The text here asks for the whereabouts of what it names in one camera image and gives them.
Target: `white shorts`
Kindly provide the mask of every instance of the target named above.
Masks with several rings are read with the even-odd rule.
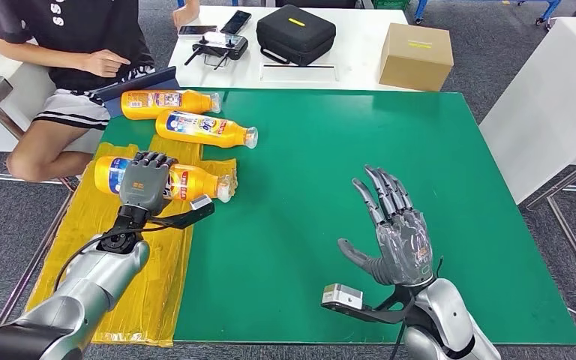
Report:
[[[118,82],[123,83],[154,71],[155,69],[150,66],[136,67]],[[39,112],[32,121],[37,120],[88,129],[80,138],[74,140],[65,151],[93,154],[103,136],[103,131],[109,124],[110,114],[103,106],[103,101],[93,92],[59,88],[47,98],[43,105],[43,111]]]

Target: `plastic bottle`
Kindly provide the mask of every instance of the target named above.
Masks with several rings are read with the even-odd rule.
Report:
[[[124,116],[131,120],[155,119],[166,110],[193,114],[222,111],[217,92],[207,95],[193,90],[126,91],[122,94],[120,104]]]
[[[99,158],[94,169],[96,188],[104,193],[117,194],[130,162],[131,159],[126,157]],[[235,183],[231,175],[211,175],[197,166],[177,163],[169,171],[169,180],[162,195],[170,200],[193,200],[207,194],[228,203],[235,193]]]
[[[165,139],[232,148],[257,146],[257,128],[241,127],[234,121],[180,111],[162,112],[155,120],[157,134]]]

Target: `man's knee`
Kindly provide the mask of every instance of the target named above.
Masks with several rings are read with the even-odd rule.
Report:
[[[5,162],[12,176],[27,182],[42,182],[48,180],[44,166],[33,155],[25,154],[16,149],[12,151]]]

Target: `robot finger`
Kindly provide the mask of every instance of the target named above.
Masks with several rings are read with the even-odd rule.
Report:
[[[147,154],[146,152],[138,151],[136,153],[136,156],[133,157],[133,161],[136,161],[136,162],[141,161],[145,157],[146,154]]]
[[[349,242],[346,238],[340,238],[337,240],[337,245],[341,253],[348,258],[349,261],[353,262],[354,265],[358,266],[359,268],[363,269],[365,267],[365,263],[370,259],[368,255],[365,255],[362,251],[357,250],[351,242]]]
[[[169,169],[171,169],[173,164],[176,164],[177,162],[178,162],[178,159],[176,159],[174,157],[167,157],[166,161],[164,161],[164,165],[168,166]]]
[[[154,161],[157,163],[157,166],[161,166],[164,164],[164,161],[167,159],[167,156],[164,153],[158,153],[155,157]]]
[[[392,202],[394,202],[394,207],[396,208],[396,212],[402,212],[405,209],[405,202],[403,199],[398,195],[396,190],[396,178],[392,175],[389,175],[383,168],[377,169],[379,175],[383,179],[385,186],[388,189],[388,195],[391,197]]]
[[[145,160],[148,162],[151,162],[155,159],[155,157],[158,156],[158,153],[155,151],[150,151],[146,156],[145,156]]]
[[[384,223],[385,218],[383,217],[383,214],[381,214],[377,203],[374,202],[374,199],[372,199],[372,194],[368,190],[368,187],[365,186],[365,184],[363,184],[361,180],[357,178],[352,179],[352,185],[354,185],[358,193],[361,194],[361,197],[367,206],[367,213],[370,214],[370,218],[372,219],[374,226]]]
[[[403,187],[401,181],[392,174],[383,171],[383,169],[380,170],[391,183],[394,194],[396,194],[403,201],[403,209],[411,209],[413,207],[412,200],[410,199],[410,195],[407,193],[407,190],[405,190],[405,187]]]
[[[390,221],[392,214],[396,213],[396,206],[394,200],[389,196],[386,183],[383,181],[381,174],[369,165],[365,165],[364,169],[367,176],[370,176],[370,179],[372,179],[372,184],[374,184],[376,193],[379,195],[379,203],[381,204],[385,219]]]

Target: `green table mat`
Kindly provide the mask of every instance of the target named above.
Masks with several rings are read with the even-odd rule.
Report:
[[[393,342],[398,325],[320,307],[342,283],[376,306],[380,286],[337,249],[346,237],[379,256],[350,183],[383,167],[424,212],[434,262],[494,343],[576,344],[556,284],[460,94],[230,89],[223,113],[257,126],[259,145],[206,146],[237,158],[239,187],[199,223],[174,339],[298,343]],[[103,141],[146,149],[153,121],[114,118]]]

